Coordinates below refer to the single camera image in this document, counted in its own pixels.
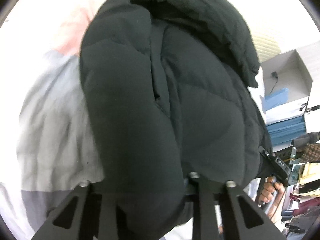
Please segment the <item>person's right hand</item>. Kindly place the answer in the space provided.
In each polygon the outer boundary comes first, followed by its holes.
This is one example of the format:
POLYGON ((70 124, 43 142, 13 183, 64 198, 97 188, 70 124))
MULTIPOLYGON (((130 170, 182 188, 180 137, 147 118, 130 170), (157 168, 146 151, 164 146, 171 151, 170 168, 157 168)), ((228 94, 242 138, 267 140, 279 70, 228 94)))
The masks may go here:
POLYGON ((285 187, 282 183, 274 182, 273 177, 268 177, 263 185, 263 189, 258 198, 258 203, 269 203, 273 201, 275 206, 281 203, 281 199, 285 193, 285 187))

